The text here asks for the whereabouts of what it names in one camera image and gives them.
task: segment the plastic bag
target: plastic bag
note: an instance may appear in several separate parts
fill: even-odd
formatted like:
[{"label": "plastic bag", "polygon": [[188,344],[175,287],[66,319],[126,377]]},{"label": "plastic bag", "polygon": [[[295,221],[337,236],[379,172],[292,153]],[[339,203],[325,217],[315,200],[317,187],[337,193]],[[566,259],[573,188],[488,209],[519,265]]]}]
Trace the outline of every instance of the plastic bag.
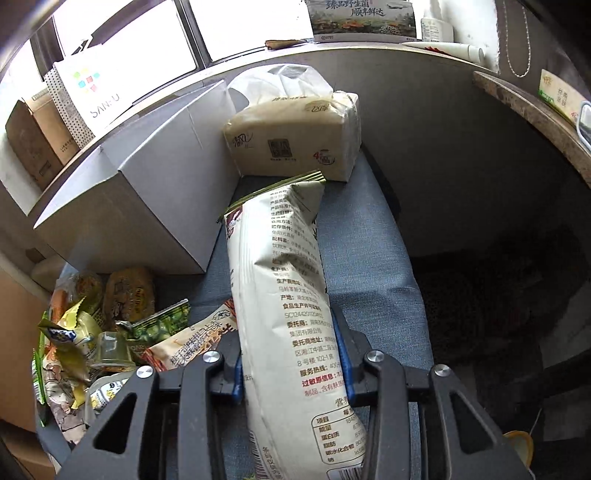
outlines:
[{"label": "plastic bag", "polygon": [[[242,72],[228,85],[230,96],[236,104],[236,111],[247,105],[259,105],[275,98],[302,96],[331,96],[333,88],[322,75],[308,65],[281,63],[263,65]],[[239,100],[238,92],[246,98],[246,104]]]},{"label": "plastic bag", "polygon": [[147,348],[141,359],[158,372],[184,367],[196,356],[215,350],[222,335],[237,328],[234,302],[229,299],[201,322]]},{"label": "plastic bag", "polygon": [[47,339],[38,370],[43,382],[43,396],[64,438],[73,447],[86,432],[84,411],[79,408],[85,401],[84,385],[70,377],[55,345]]}]

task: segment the white plastic bag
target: white plastic bag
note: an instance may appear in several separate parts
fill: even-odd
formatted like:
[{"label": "white plastic bag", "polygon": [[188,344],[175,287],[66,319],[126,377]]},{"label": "white plastic bag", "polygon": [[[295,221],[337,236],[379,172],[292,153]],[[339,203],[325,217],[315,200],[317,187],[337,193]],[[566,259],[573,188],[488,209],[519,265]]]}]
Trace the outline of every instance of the white plastic bag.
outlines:
[{"label": "white plastic bag", "polygon": [[246,97],[248,106],[270,102],[275,98],[324,97],[333,93],[332,87],[312,67],[292,63],[263,65],[249,69],[234,78],[228,89],[232,100],[236,98],[232,92],[235,90]]},{"label": "white plastic bag", "polygon": [[365,428],[348,403],[316,241],[322,181],[288,180],[225,216],[259,480],[361,474]]}]

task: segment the white cardboard box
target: white cardboard box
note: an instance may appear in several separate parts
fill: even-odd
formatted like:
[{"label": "white cardboard box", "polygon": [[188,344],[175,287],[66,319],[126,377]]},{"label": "white cardboard box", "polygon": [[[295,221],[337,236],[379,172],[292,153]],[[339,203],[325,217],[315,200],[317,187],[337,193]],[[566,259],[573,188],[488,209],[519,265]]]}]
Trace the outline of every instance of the white cardboard box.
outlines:
[{"label": "white cardboard box", "polygon": [[79,270],[205,272],[239,180],[222,133],[235,113],[221,81],[140,117],[90,153],[35,231]]}]

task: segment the poster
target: poster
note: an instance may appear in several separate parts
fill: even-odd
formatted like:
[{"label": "poster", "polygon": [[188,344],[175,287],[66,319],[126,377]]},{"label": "poster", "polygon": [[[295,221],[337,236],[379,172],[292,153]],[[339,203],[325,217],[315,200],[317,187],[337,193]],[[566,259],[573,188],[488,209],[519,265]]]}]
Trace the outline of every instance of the poster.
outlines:
[{"label": "poster", "polygon": [[314,40],[386,41],[417,38],[414,10],[403,0],[306,0]]}]

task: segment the colorful logo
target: colorful logo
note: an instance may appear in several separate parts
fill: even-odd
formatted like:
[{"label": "colorful logo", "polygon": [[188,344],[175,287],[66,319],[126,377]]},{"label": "colorful logo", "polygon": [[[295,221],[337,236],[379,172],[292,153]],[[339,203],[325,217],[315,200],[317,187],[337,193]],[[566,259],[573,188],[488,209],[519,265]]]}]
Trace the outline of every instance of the colorful logo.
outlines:
[{"label": "colorful logo", "polygon": [[78,80],[78,87],[83,88],[84,93],[88,93],[91,90],[96,92],[98,90],[95,83],[95,80],[98,77],[100,77],[98,72],[91,75],[88,69],[82,69],[81,71],[74,73],[74,78]]}]

